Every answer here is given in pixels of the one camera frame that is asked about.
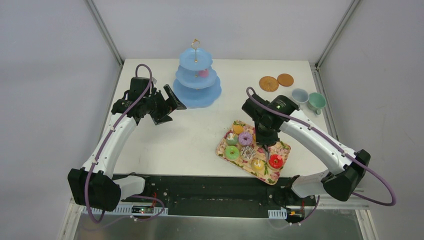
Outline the blue three-tier cake stand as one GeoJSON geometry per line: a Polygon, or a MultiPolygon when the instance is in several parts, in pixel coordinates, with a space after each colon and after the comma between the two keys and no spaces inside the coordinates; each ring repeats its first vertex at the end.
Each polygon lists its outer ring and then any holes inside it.
{"type": "Polygon", "coordinates": [[[200,44],[195,38],[190,47],[179,55],[173,82],[175,95],[191,109],[209,107],[222,93],[221,80],[212,67],[212,55],[200,44]],[[199,77],[198,71],[205,69],[209,69],[209,76],[199,77]]]}

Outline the purple frosted donut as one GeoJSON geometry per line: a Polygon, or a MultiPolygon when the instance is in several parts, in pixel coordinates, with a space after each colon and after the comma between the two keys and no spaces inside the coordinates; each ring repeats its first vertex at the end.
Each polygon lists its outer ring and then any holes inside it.
{"type": "Polygon", "coordinates": [[[253,143],[253,135],[244,131],[238,135],[238,142],[241,146],[250,146],[253,143]]]}

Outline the pink frosted cake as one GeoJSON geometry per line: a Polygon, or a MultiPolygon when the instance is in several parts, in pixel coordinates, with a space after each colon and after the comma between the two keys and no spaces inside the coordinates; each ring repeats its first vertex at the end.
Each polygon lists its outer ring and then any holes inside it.
{"type": "Polygon", "coordinates": [[[206,78],[209,76],[209,69],[204,69],[204,70],[200,70],[198,71],[198,76],[201,78],[206,78]]]}

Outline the metal serving tongs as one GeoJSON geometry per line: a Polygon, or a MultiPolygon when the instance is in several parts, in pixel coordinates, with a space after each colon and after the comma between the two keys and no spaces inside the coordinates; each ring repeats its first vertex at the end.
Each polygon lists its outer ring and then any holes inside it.
{"type": "Polygon", "coordinates": [[[265,153],[265,158],[266,158],[265,161],[268,162],[270,160],[270,156],[271,156],[269,146],[264,144],[262,146],[262,148],[264,149],[264,153],[265,153]]]}

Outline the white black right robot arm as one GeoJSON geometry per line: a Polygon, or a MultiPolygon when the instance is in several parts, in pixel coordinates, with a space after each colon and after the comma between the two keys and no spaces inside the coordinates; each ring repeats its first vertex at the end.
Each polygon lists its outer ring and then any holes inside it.
{"type": "Polygon", "coordinates": [[[269,102],[253,94],[242,105],[242,110],[254,121],[256,142],[261,146],[273,146],[283,132],[312,152],[326,170],[312,175],[296,175],[284,190],[284,200],[296,205],[311,195],[328,194],[346,202],[354,192],[366,171],[371,156],[362,149],[355,151],[325,132],[322,132],[292,100],[284,95],[269,102]]]}

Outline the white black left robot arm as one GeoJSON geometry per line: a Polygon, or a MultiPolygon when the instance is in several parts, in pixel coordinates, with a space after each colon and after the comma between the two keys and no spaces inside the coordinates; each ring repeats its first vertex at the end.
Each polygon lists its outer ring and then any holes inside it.
{"type": "Polygon", "coordinates": [[[160,125],[172,121],[173,111],[186,109],[169,85],[163,87],[168,96],[164,98],[155,82],[145,77],[131,79],[129,89],[112,105],[108,126],[91,156],[81,168],[68,173],[78,205],[111,212],[130,196],[143,203],[152,198],[153,189],[143,177],[129,175],[113,180],[113,175],[126,141],[143,117],[148,115],[155,125],[160,125]]]}

